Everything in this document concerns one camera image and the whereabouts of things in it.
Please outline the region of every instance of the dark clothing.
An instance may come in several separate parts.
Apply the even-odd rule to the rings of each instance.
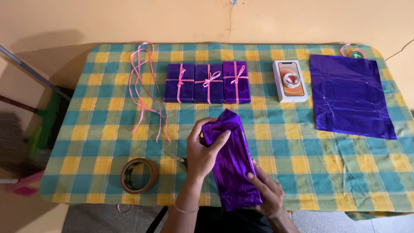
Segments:
[[[219,207],[200,206],[194,232],[270,233],[273,230],[269,221],[252,209],[225,211]]]

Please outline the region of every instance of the person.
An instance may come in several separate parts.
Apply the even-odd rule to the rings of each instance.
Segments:
[[[284,192],[279,183],[269,177],[252,160],[256,177],[247,178],[260,191],[263,204],[252,209],[226,212],[219,207],[198,206],[204,178],[213,169],[219,150],[227,142],[231,132],[222,133],[210,146],[200,143],[201,127],[217,118],[204,118],[195,123],[187,138],[188,172],[177,196],[175,206],[168,208],[169,216],[161,233],[190,232],[283,232],[298,233],[299,230],[283,208]]]

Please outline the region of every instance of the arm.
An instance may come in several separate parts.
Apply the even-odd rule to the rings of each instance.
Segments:
[[[256,206],[256,211],[263,214],[270,222],[275,232],[281,233],[300,233],[295,223],[289,218],[287,211],[283,208],[284,192],[282,186],[272,180],[263,169],[261,169],[255,160],[253,166],[260,181],[252,173],[247,174],[247,178],[260,191],[264,197],[263,204]]]
[[[218,151],[230,136],[230,131],[222,133],[209,148],[200,144],[201,126],[216,120],[217,118],[208,117],[197,121],[187,138],[188,172],[184,185],[176,199],[176,206],[182,211],[191,212],[198,209],[204,178],[213,169]],[[161,233],[194,232],[197,212],[185,214],[176,210],[174,206],[170,206],[168,213],[169,216],[161,229]]]

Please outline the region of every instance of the charging cable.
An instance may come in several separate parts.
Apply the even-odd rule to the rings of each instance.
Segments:
[[[289,76],[295,77],[295,82],[292,82]],[[282,80],[283,84],[285,84],[288,88],[295,88],[301,84],[301,78],[296,73],[287,73],[283,76]]]

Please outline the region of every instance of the scissors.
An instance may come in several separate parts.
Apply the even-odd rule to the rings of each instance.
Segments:
[[[185,169],[188,170],[188,168],[187,168],[187,158],[181,158],[181,157],[173,155],[169,152],[165,152],[165,153],[166,153],[166,155],[170,156],[171,158],[178,160],[180,163],[182,163],[184,165]]]

